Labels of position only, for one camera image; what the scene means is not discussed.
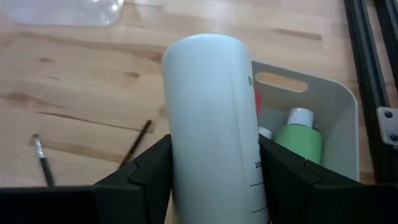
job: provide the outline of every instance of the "black metal frame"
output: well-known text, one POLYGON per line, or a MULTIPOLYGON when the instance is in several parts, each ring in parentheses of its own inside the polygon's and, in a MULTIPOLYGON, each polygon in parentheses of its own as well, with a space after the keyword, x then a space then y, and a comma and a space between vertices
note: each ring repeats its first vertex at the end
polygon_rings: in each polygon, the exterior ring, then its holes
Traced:
MULTIPOLYGON (((390 0, 377 1, 377 6, 382 6, 381 2, 390 0)), ((389 107, 386 85, 382 75, 380 62, 377 57, 376 45, 374 43, 373 32, 369 23, 368 10, 364 0, 345 0, 345 9, 348 21, 349 35, 351 37, 351 45, 356 65, 359 90, 363 104, 363 114, 368 134, 369 148, 372 155, 374 168, 374 176, 376 182, 397 182, 398 167, 397 155, 394 148, 383 142, 380 134, 380 126, 377 118, 377 109, 380 106, 389 107)), ((378 7, 379 17, 382 11, 391 11, 391 7, 378 7)), ((397 18, 388 16, 390 26, 397 27, 397 18)), ((394 50, 398 47, 396 29, 392 32, 384 31, 389 40, 386 44, 394 45, 394 49, 390 50, 391 58, 396 58, 398 52, 394 50)))
MULTIPOLYGON (((259 140, 273 223, 398 223, 398 185, 362 185, 270 139, 259 140)), ((163 224, 172 164, 166 135, 92 186, 0 189, 1 223, 163 224)))
POLYGON ((394 82, 398 87, 398 3, 396 0, 375 0, 374 6, 379 18, 394 82))

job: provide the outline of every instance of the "white plastic bin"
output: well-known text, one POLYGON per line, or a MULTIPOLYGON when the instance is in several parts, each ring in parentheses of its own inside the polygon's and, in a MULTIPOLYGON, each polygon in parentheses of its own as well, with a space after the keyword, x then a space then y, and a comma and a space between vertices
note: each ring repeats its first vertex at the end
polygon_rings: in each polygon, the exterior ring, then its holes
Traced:
POLYGON ((278 132, 286 124, 290 109, 303 107, 314 112, 322 135, 322 166, 359 181, 358 104, 342 84, 266 63, 252 61, 254 87, 262 97, 259 126, 278 132), (305 91, 292 91, 260 81, 261 72, 276 74, 307 84, 305 91))

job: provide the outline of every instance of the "white bottle cap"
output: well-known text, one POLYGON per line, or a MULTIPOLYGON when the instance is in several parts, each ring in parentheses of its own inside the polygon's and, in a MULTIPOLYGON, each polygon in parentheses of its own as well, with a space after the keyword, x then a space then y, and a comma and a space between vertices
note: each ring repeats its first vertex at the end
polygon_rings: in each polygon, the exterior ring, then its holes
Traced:
POLYGON ((313 125, 313 113, 312 111, 305 108, 293 108, 290 110, 287 125, 298 124, 312 128, 313 125))
POLYGON ((272 132, 266 128, 259 127, 259 134, 266 137, 267 139, 272 139, 272 132))

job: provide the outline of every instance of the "wood grain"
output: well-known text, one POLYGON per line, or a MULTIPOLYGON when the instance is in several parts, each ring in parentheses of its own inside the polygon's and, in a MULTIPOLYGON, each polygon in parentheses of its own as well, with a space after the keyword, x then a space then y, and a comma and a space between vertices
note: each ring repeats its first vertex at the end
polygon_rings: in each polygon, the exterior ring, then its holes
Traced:
MULTIPOLYGON (((392 106, 397 92, 368 6, 392 106)), ((373 182, 343 1, 128 0, 107 28, 25 26, 0 15, 0 187, 44 185, 40 133, 61 185, 112 173, 147 119, 137 154, 169 132, 161 59, 197 33, 241 39, 254 60, 334 79, 359 102, 361 180, 373 182)))

